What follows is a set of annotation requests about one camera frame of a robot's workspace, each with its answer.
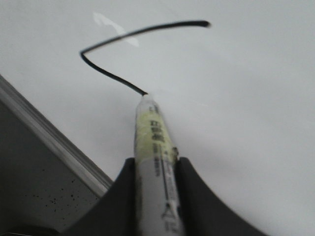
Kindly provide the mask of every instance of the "white surface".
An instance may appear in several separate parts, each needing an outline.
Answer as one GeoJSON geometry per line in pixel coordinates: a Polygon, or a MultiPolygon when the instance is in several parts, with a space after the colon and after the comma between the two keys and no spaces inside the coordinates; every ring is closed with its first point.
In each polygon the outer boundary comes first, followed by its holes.
{"type": "Polygon", "coordinates": [[[140,96],[79,51],[116,30],[212,22],[89,58],[153,95],[180,155],[238,214],[270,235],[312,236],[314,11],[313,1],[1,1],[0,73],[114,179],[133,156],[140,96]]]}

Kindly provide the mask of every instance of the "white pen body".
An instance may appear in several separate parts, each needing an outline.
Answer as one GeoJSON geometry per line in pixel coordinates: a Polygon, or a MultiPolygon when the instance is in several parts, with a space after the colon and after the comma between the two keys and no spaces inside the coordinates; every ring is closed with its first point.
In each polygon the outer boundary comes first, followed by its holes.
{"type": "Polygon", "coordinates": [[[137,107],[134,152],[138,235],[184,236],[174,176],[177,149],[149,95],[137,107]]]}

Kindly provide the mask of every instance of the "pen barrel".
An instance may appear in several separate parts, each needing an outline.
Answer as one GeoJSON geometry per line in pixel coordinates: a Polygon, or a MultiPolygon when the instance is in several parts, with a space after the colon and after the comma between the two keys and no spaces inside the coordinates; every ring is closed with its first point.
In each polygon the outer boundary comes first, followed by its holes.
{"type": "Polygon", "coordinates": [[[174,176],[174,148],[156,102],[137,107],[135,133],[136,219],[140,236],[183,236],[174,176]]]}

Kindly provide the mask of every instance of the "marker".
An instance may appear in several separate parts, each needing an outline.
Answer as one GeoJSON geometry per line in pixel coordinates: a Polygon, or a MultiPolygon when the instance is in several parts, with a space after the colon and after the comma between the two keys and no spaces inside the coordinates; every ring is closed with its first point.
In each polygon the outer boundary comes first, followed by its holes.
{"type": "Polygon", "coordinates": [[[134,154],[137,235],[184,236],[174,177],[178,152],[148,94],[136,110],[134,154]]]}

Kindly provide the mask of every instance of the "black holder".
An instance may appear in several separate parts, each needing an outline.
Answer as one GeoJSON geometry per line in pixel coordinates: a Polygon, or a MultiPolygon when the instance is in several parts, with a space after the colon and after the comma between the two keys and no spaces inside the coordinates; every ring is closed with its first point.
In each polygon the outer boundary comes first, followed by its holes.
{"type": "MultiPolygon", "coordinates": [[[[128,158],[103,198],[61,236],[134,236],[134,170],[128,158]]],[[[187,158],[180,158],[175,173],[187,236],[265,236],[228,208],[187,158]]]]}

